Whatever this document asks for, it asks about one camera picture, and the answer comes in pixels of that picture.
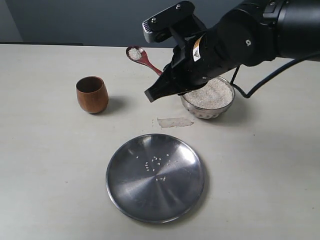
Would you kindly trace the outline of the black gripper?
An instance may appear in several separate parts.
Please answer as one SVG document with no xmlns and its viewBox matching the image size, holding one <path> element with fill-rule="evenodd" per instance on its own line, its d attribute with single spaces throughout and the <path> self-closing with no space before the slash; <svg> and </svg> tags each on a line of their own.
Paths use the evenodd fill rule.
<svg viewBox="0 0 320 240">
<path fill-rule="evenodd" d="M 205 32 L 173 49 L 167 64 L 155 83 L 144 91 L 150 103 L 167 96 L 179 95 L 203 87 L 225 71 L 225 58 L 218 52 L 215 32 Z"/>
</svg>

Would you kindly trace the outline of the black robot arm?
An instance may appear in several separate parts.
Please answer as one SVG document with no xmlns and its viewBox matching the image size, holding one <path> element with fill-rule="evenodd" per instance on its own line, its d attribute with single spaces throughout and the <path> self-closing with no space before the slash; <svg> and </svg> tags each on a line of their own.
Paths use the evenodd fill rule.
<svg viewBox="0 0 320 240">
<path fill-rule="evenodd" d="M 183 95 L 240 66 L 254 67 L 276 58 L 289 63 L 249 92 L 305 60 L 320 59 L 320 3 L 317 0 L 245 0 L 207 28 L 190 1 L 180 1 L 142 23 L 144 38 L 176 41 L 173 56 L 156 82 L 145 91 L 150 102 Z"/>
</svg>

